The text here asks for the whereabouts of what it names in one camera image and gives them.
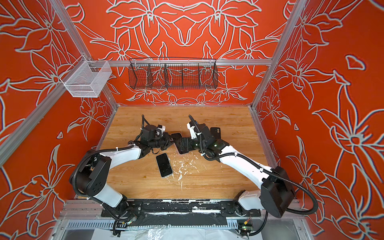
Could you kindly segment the dark phone case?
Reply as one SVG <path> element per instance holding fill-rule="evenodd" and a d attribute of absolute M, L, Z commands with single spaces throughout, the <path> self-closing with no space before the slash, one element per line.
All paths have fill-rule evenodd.
<path fill-rule="evenodd" d="M 219 128 L 219 127 L 211 127 L 210 128 L 210 132 L 211 132 L 212 136 L 216 140 L 221 139 L 221 128 Z"/>

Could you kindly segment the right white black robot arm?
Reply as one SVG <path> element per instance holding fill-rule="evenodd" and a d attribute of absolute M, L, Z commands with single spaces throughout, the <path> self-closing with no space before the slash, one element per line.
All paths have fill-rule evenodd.
<path fill-rule="evenodd" d="M 205 124 L 198 124 L 189 115 L 190 122 L 187 127 L 192 141 L 201 155 L 207 161 L 218 161 L 227 165 L 253 182 L 259 191 L 245 191 L 240 194 L 238 203 L 245 210 L 261 209 L 275 218 L 281 218 L 285 212 L 296 215 L 311 215 L 319 208 L 314 194 L 302 185 L 291 181 L 287 172 L 277 166 L 271 168 L 262 165 L 237 151 L 228 142 L 215 137 Z M 294 188 L 301 190 L 310 197 L 313 206 L 309 210 L 295 210 L 289 208 L 296 197 Z"/>

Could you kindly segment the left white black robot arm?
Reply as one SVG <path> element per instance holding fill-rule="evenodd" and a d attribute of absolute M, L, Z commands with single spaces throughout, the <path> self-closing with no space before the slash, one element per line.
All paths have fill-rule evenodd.
<path fill-rule="evenodd" d="M 140 134 L 123 148 L 89 150 L 73 171 L 69 181 L 79 197 L 89 198 L 102 205 L 104 210 L 119 222 L 129 221 L 134 208 L 122 193 L 107 183 L 111 169 L 124 163 L 142 159 L 154 149 L 164 151 L 174 140 L 162 125 L 151 125 L 142 115 Z"/>

